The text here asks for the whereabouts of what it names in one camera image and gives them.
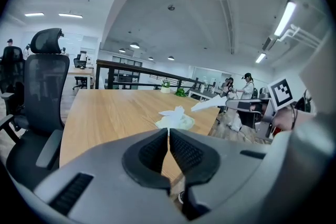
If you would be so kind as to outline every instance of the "backpack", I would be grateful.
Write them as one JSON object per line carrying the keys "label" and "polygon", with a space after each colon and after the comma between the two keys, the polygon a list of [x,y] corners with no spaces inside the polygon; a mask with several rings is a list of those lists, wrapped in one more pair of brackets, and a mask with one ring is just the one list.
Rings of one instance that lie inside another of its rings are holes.
{"label": "backpack", "polygon": [[253,93],[252,93],[251,99],[256,99],[256,98],[258,98],[258,90],[257,90],[257,88],[254,87],[253,82],[252,82],[252,84],[253,84]]}

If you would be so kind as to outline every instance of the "black and white square marker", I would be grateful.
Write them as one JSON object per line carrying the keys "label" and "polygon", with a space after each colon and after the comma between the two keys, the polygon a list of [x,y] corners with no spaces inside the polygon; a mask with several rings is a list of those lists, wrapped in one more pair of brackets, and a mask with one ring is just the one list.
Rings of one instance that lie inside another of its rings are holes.
{"label": "black and white square marker", "polygon": [[267,88],[276,111],[293,102],[293,96],[285,78],[272,82],[267,85]]}

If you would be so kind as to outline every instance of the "black mesh office chair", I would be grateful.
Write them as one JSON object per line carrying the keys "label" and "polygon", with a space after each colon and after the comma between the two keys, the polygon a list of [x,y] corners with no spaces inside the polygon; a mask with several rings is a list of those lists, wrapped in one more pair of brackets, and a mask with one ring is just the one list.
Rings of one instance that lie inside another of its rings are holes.
{"label": "black mesh office chair", "polygon": [[18,138],[9,127],[13,116],[0,121],[15,145],[6,167],[12,177],[34,189],[59,167],[59,149],[64,124],[60,117],[61,95],[69,69],[69,58],[60,55],[60,28],[38,32],[30,47],[35,55],[25,63],[25,113],[29,130]]}
{"label": "black mesh office chair", "polygon": [[5,100],[6,115],[12,114],[12,124],[16,131],[27,129],[24,112],[24,66],[22,51],[18,47],[5,47],[0,62],[1,98]]}
{"label": "black mesh office chair", "polygon": [[[74,59],[74,65],[75,67],[77,68],[80,68],[80,67],[86,67],[86,61],[80,61],[79,60],[80,58],[80,54],[77,55],[77,58]],[[83,89],[84,87],[87,87],[87,78],[86,77],[75,77],[75,80],[76,80],[76,86],[74,86],[72,89],[74,90],[75,88],[77,87],[80,87],[81,89]]]}

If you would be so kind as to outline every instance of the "white flower pot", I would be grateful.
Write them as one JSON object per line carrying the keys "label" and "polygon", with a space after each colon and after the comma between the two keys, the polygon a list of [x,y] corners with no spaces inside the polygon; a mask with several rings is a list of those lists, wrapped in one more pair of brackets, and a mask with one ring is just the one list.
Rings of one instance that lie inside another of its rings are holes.
{"label": "white flower pot", "polygon": [[162,87],[162,88],[161,88],[161,92],[162,92],[162,93],[170,93],[170,88]]}

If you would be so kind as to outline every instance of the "chair headrest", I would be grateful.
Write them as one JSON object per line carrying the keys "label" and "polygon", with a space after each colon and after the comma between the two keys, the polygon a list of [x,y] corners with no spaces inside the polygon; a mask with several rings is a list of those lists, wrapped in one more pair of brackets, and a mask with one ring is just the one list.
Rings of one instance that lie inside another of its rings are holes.
{"label": "chair headrest", "polygon": [[41,30],[31,40],[30,50],[35,54],[60,54],[58,38],[64,36],[61,28]]}
{"label": "chair headrest", "polygon": [[22,62],[22,61],[23,61],[22,50],[19,47],[8,46],[4,48],[4,54],[1,60],[2,64]]}

